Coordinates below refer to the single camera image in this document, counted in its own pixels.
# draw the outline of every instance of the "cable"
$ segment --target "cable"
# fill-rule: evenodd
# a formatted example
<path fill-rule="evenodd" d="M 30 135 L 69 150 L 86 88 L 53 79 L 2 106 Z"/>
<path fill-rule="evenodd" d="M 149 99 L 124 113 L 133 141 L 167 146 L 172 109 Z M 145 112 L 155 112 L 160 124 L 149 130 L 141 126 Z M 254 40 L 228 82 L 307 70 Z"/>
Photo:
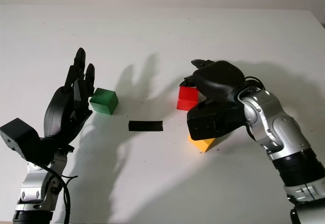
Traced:
<path fill-rule="evenodd" d="M 254 141 L 256 141 L 254 135 L 253 135 L 252 132 L 250 131 L 249 124 L 248 124 L 248 123 L 245 123 L 245 126 L 246 126 L 246 130 L 247 130 L 248 135 L 249 135 L 249 136 L 250 136 Z"/>
<path fill-rule="evenodd" d="M 262 83 L 262 81 L 260 81 L 260 79 L 258 79 L 258 78 L 256 78 L 256 77 L 253 77 L 253 76 L 248 76 L 248 77 L 246 77 L 245 79 L 247 79 L 247 78 L 255 79 L 257 82 L 259 82 L 259 83 L 262 85 L 262 89 L 265 89 L 264 84 Z"/>
<path fill-rule="evenodd" d="M 78 176 L 67 177 L 67 176 L 65 176 L 65 175 L 62 175 L 62 177 L 64 177 L 64 178 L 68 178 L 68 179 L 69 179 L 69 180 L 67 181 L 67 183 L 66 183 L 66 185 L 68 186 L 68 183 L 69 183 L 72 179 L 77 178 Z M 63 201 L 64 201 L 64 204 L 67 205 L 67 200 L 66 200 L 66 191 L 65 191 L 65 190 L 63 190 Z"/>
<path fill-rule="evenodd" d="M 70 220 L 70 209 L 71 209 L 71 200 L 70 200 L 70 193 L 69 193 L 67 184 L 63 181 L 63 179 L 60 177 L 60 175 L 57 174 L 57 172 L 55 172 L 51 168 L 48 168 L 47 166 L 39 165 L 39 164 L 35 164 L 35 165 L 43 168 L 45 171 L 48 171 L 49 173 L 51 173 L 52 175 L 54 175 L 59 180 L 59 182 L 62 184 L 62 187 L 64 189 L 64 196 L 67 198 L 67 201 L 65 202 L 65 205 L 66 205 L 66 216 L 64 217 L 64 224 L 69 224 L 69 220 Z"/>

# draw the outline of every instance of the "block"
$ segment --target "block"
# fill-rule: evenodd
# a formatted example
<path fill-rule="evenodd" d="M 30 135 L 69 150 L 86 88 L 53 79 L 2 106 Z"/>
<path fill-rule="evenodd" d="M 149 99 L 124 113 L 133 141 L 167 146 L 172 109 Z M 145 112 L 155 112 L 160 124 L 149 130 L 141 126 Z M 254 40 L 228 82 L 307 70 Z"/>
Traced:
<path fill-rule="evenodd" d="M 90 99 L 90 104 L 95 111 L 112 115 L 118 104 L 116 92 L 97 88 Z"/>
<path fill-rule="evenodd" d="M 193 140 L 191 135 L 188 135 L 188 140 L 194 144 L 200 151 L 207 152 L 215 139 Z"/>
<path fill-rule="evenodd" d="M 199 102 L 199 91 L 196 88 L 179 86 L 177 109 L 189 111 Z"/>

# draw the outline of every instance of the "white table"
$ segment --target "white table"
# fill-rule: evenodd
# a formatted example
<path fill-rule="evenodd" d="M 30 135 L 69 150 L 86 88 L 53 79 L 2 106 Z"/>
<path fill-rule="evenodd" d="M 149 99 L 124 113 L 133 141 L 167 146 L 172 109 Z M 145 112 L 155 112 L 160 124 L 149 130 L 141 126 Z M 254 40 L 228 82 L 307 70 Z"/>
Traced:
<path fill-rule="evenodd" d="M 0 125 L 19 117 L 42 136 L 79 47 L 95 87 L 119 97 L 72 143 L 71 223 L 290 223 L 278 172 L 244 128 L 207 153 L 187 141 L 175 108 L 196 58 L 262 79 L 325 163 L 325 29 L 310 12 L 1 6 L 0 27 Z M 129 132 L 129 120 L 163 120 L 164 131 Z M 4 142 L 0 174 L 0 219 L 11 220 L 26 167 Z M 63 216 L 60 196 L 53 220 Z"/>

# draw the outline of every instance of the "yellow block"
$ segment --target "yellow block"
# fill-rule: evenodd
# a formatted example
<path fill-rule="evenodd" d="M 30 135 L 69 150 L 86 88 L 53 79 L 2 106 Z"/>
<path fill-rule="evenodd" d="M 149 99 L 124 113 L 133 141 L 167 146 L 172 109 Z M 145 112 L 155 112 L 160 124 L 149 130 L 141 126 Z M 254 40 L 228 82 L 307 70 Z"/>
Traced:
<path fill-rule="evenodd" d="M 203 140 L 193 140 L 191 135 L 188 135 L 188 140 L 194 144 L 200 151 L 207 152 L 209 146 L 213 143 L 215 139 L 203 139 Z"/>

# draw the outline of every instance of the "black rectangle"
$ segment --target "black rectangle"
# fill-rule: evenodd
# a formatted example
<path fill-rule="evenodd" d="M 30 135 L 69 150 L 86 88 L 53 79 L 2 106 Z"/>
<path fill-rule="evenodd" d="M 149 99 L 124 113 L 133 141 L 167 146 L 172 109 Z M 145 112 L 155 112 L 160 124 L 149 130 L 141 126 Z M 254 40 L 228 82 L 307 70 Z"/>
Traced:
<path fill-rule="evenodd" d="M 160 132 L 163 131 L 163 121 L 129 121 L 129 131 Z"/>

